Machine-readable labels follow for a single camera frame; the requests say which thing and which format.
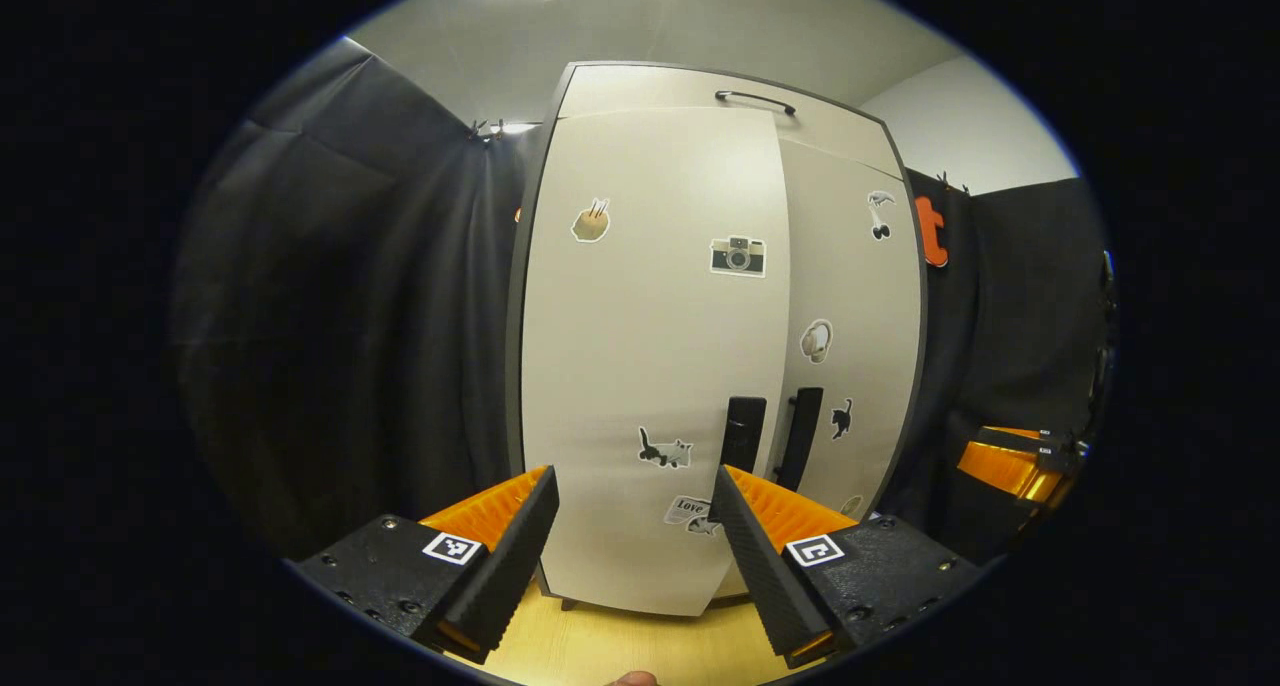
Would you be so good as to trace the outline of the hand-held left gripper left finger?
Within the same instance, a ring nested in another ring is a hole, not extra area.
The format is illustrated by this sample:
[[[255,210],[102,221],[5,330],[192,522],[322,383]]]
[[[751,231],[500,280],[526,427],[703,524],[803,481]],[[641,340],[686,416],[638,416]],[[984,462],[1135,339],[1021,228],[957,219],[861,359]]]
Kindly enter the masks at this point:
[[[556,468],[544,465],[421,520],[376,516],[292,567],[366,619],[484,664],[532,582],[559,503]]]

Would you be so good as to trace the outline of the white cabinet door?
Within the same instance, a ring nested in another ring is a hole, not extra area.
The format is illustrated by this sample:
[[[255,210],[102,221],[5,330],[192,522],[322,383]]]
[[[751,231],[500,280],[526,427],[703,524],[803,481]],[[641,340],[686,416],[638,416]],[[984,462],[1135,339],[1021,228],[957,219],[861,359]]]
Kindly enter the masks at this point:
[[[730,571],[704,521],[730,403],[774,422],[788,331],[787,191],[762,109],[620,109],[556,122],[520,338],[530,466],[556,468],[549,593],[700,616]]]
[[[809,145],[780,145],[788,198],[788,330],[755,474],[776,480],[800,387],[823,387],[799,494],[856,520],[878,509],[922,371],[927,291],[901,177]]]

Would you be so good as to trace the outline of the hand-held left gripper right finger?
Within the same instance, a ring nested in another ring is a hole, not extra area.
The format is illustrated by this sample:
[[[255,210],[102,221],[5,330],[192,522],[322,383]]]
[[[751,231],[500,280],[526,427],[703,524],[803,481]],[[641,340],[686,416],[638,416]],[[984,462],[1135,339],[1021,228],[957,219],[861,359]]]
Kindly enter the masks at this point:
[[[790,668],[904,634],[984,575],[904,520],[856,521],[730,465],[717,468],[710,517]]]

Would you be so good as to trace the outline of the white shoe cabinet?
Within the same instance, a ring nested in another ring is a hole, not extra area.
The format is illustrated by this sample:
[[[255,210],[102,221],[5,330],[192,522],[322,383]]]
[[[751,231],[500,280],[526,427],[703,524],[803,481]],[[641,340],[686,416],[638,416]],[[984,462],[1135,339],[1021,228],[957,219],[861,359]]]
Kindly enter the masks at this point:
[[[518,221],[516,243],[515,243],[515,253],[513,253],[513,259],[512,259],[512,273],[511,273],[511,282],[509,282],[509,302],[508,302],[508,316],[507,316],[507,335],[506,335],[507,337],[507,343],[506,343],[506,387],[507,387],[507,416],[508,416],[507,434],[508,434],[508,444],[509,444],[511,461],[512,461],[513,466],[516,466],[518,468],[540,467],[540,466],[530,466],[526,462],[526,459],[525,459],[524,445],[522,445],[522,435],[521,435],[521,416],[520,416],[520,387],[521,387],[521,379],[520,379],[520,366],[521,366],[521,360],[520,360],[520,338],[521,338],[521,317],[522,317],[522,311],[524,311],[524,285],[525,285],[525,275],[526,275],[526,267],[527,267],[529,241],[530,241],[530,230],[531,230],[531,227],[530,227],[529,221],[526,220],[526,212],[529,211],[529,209],[532,209],[535,206],[535,202],[536,202],[539,180],[540,180],[540,177],[541,177],[541,170],[543,170],[544,163],[545,163],[547,150],[548,150],[549,142],[550,142],[550,134],[552,134],[552,131],[554,129],[556,122],[558,120],[558,118],[561,118],[561,116],[557,115],[557,113],[558,113],[561,99],[563,99],[563,93],[564,93],[564,81],[566,81],[564,72],[570,70],[570,68],[572,68],[573,63],[582,63],[582,61],[572,61],[572,63],[570,63],[568,67],[564,68],[563,76],[561,77],[559,84],[557,86],[557,90],[556,90],[556,93],[550,99],[549,111],[547,113],[547,116],[541,122],[541,125],[539,127],[539,131],[538,131],[538,134],[536,134],[536,145],[534,147],[534,152],[532,152],[532,157],[531,157],[530,165],[527,166],[529,177],[527,177],[527,186],[526,186],[525,195],[524,195],[522,218]],[[586,63],[609,63],[609,61],[586,61]],[[681,68],[695,68],[695,67],[676,65],[676,63],[654,63],[654,61],[621,61],[621,63],[653,63],[653,65],[671,65],[671,67],[681,67]],[[696,70],[709,70],[709,68],[696,68]],[[722,72],[722,74],[732,74],[732,72],[726,72],[726,70],[713,70],[713,72]],[[863,109],[858,109],[858,111],[865,113],[865,111],[863,111]],[[884,125],[887,127],[887,131],[890,131],[890,127],[887,125],[887,122],[884,122]],[[897,145],[895,143],[893,136],[892,136],[892,142],[893,142],[895,147],[897,148]],[[901,163],[901,170],[899,172],[899,174],[891,174],[891,175],[892,177],[901,177],[901,179],[904,180],[904,183],[905,183],[905,186],[908,188],[908,195],[910,195],[910,198],[911,198],[911,215],[913,215],[913,218],[915,220],[915,224],[916,224],[916,227],[915,227],[915,234],[918,235],[918,241],[919,241],[920,256],[922,256],[922,262],[923,262],[923,273],[924,273],[923,282],[924,282],[924,285],[925,285],[925,259],[924,259],[924,248],[923,248],[923,244],[922,244],[922,235],[919,234],[919,218],[916,216],[916,212],[915,212],[914,193],[913,193],[913,189],[910,188],[908,172],[906,172],[906,168],[904,166],[902,157],[900,156],[899,148],[897,148],[897,154],[899,154],[900,163]],[[925,331],[925,323],[924,323],[924,329],[923,329],[923,334],[922,334],[922,344],[923,344],[923,348],[925,349],[925,335],[924,335],[924,331]],[[923,358],[922,358],[922,371],[923,371],[923,362],[924,362],[924,352],[923,352]],[[922,381],[922,371],[920,371],[920,375],[919,375],[919,379],[918,379],[918,389],[919,389],[920,381]],[[723,535],[724,541],[726,541],[726,544],[728,546],[728,550],[730,550],[730,545],[727,543],[727,538],[724,536],[724,532],[723,532],[722,527],[717,522],[714,522],[712,520],[709,509],[710,509],[710,503],[709,503],[709,507],[707,508],[707,513],[705,513],[704,521],[708,525],[716,526],[721,531],[721,534]],[[719,591],[716,594],[716,596],[707,605],[707,609],[710,605],[714,605],[714,604],[717,604],[719,602],[726,602],[726,600],[735,599],[735,598],[742,598],[746,594],[746,591],[748,591],[746,586],[745,586],[745,584],[742,581],[742,577],[741,577],[741,575],[739,572],[739,568],[737,568],[737,566],[735,563],[735,559],[733,559],[733,555],[732,555],[731,550],[730,550],[730,554],[731,554],[731,559],[732,559],[731,561],[731,566],[730,566],[730,571],[724,576],[724,581],[721,585]],[[594,605],[594,604],[582,604],[580,602],[567,600],[567,599],[559,598],[559,596],[549,593],[548,589],[547,589],[547,581],[545,581],[545,578],[543,576],[543,572],[541,572],[541,564],[540,563],[539,563],[539,567],[538,567],[538,571],[536,571],[536,581],[538,581],[538,586],[540,589],[540,593],[541,593],[541,595],[544,595],[547,598],[558,599],[563,609],[570,610],[570,609],[573,609],[576,607],[588,607],[588,605],[590,605],[590,607],[598,607],[598,608],[603,608],[603,609],[608,609],[608,610],[621,610],[621,609],[612,609],[612,608],[607,608],[607,607],[599,607],[599,605]],[[631,612],[631,610],[621,610],[621,612],[630,613],[630,614],[649,614],[649,616],[658,616],[658,617],[676,618],[676,619],[691,619],[691,618],[698,618],[699,617],[699,616],[696,616],[696,617],[659,616],[659,614],[640,613],[640,612]]]

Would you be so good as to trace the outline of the white cabinet drawer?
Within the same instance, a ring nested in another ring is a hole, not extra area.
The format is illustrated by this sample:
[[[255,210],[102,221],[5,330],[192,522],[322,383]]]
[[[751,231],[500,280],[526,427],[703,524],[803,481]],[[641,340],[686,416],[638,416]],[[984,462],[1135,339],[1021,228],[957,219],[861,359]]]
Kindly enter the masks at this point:
[[[696,70],[653,63],[573,63],[564,72],[564,93],[558,116],[585,116],[621,109],[731,108],[755,109],[774,116],[781,140],[852,159],[884,174],[899,174],[901,163],[884,122],[817,93],[787,88],[771,81],[722,72]],[[790,102],[796,116],[786,116],[768,104],[718,102],[717,90],[767,95]]]

